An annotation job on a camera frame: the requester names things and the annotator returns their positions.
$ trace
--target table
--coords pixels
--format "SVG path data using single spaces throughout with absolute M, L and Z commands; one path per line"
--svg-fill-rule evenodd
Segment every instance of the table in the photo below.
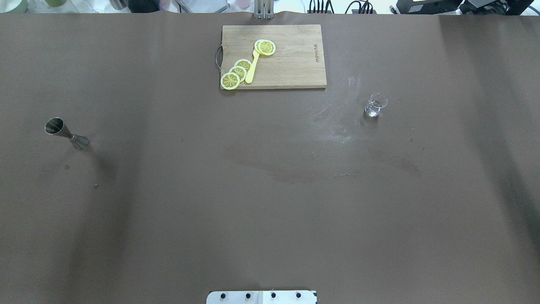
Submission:
M 222 25 L 321 24 L 326 90 L 224 91 Z M 540 299 L 540 19 L 0 16 L 1 303 Z M 362 115 L 385 91 L 378 119 Z M 43 127 L 61 117 L 86 151 Z

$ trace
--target jigger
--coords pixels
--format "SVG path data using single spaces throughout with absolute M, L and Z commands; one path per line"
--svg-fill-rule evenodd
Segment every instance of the jigger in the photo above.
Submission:
M 47 121 L 47 124 L 45 125 L 45 132 L 50 135 L 69 138 L 69 141 L 77 150 L 84 150 L 84 148 L 86 148 L 86 146 L 88 146 L 90 143 L 88 138 L 84 136 L 71 134 L 64 121 L 58 117 L 51 118 L 49 121 Z

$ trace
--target gray tabletop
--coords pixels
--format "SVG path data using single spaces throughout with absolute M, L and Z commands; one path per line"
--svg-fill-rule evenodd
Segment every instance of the gray tabletop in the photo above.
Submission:
M 321 24 L 327 89 L 220 90 L 228 24 Z M 538 303 L 539 47 L 535 17 L 0 16 L 0 302 Z

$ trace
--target pink object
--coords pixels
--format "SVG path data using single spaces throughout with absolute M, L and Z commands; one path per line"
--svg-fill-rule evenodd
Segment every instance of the pink object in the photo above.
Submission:
M 249 5 L 251 4 L 251 0 L 236 0 L 236 2 L 238 7 L 243 10 L 249 8 Z

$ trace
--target cutting board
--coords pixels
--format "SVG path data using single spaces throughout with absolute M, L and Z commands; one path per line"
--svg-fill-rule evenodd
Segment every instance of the cutting board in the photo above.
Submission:
M 253 44 L 259 39 L 273 41 L 276 51 L 272 56 L 261 55 L 253 82 L 241 83 L 237 90 L 326 88 L 325 52 L 319 24 L 224 25 L 221 76 L 238 59 L 252 61 Z

